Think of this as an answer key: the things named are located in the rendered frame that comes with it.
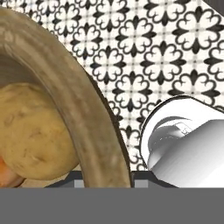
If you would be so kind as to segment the tan potato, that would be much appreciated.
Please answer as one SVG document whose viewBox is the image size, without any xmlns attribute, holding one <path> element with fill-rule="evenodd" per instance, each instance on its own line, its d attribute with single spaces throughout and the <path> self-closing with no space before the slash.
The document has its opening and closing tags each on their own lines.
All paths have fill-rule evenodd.
<svg viewBox="0 0 224 224">
<path fill-rule="evenodd" d="M 0 89 L 0 155 L 26 179 L 56 179 L 78 165 L 67 127 L 40 87 L 17 83 Z"/>
</svg>

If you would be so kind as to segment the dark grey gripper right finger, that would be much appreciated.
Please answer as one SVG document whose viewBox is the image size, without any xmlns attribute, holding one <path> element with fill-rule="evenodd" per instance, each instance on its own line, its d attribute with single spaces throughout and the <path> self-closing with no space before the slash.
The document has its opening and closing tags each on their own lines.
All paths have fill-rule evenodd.
<svg viewBox="0 0 224 224">
<path fill-rule="evenodd" d="M 131 175 L 132 182 L 135 182 L 136 180 L 148 180 L 162 187 L 175 188 L 175 185 L 171 185 L 167 182 L 164 182 L 163 180 L 159 180 L 152 171 L 133 171 Z"/>
</svg>

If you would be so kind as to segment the orange chicken drumstick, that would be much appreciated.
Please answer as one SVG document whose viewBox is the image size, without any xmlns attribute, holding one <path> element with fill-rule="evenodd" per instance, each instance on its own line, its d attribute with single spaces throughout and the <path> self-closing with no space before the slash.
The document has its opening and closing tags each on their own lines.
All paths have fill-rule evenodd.
<svg viewBox="0 0 224 224">
<path fill-rule="evenodd" d="M 25 179 L 13 172 L 0 157 L 0 188 L 18 187 L 24 181 Z"/>
</svg>

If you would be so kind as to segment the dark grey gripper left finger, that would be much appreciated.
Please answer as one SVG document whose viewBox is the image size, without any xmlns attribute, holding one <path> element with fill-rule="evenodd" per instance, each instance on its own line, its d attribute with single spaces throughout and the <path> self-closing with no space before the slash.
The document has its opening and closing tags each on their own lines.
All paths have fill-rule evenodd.
<svg viewBox="0 0 224 224">
<path fill-rule="evenodd" d="M 70 171 L 65 179 L 50 184 L 49 187 L 84 188 L 84 181 L 82 178 L 81 171 Z"/>
</svg>

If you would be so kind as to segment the beige stone bowl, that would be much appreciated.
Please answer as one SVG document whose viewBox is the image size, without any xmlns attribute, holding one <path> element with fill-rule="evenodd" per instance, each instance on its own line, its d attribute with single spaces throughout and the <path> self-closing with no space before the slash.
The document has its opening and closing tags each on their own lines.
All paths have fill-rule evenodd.
<svg viewBox="0 0 224 224">
<path fill-rule="evenodd" d="M 68 127 L 86 187 L 131 187 L 129 155 L 95 81 L 48 30 L 0 6 L 0 87 L 39 84 Z"/>
</svg>

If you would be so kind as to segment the white rounded cylinder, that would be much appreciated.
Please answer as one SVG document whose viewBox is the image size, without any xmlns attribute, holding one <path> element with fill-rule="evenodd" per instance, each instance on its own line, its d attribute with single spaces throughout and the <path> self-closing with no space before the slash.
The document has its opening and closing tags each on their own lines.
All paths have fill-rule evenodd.
<svg viewBox="0 0 224 224">
<path fill-rule="evenodd" d="M 143 123 L 140 154 L 160 186 L 224 188 L 224 111 L 187 95 L 162 101 Z"/>
</svg>

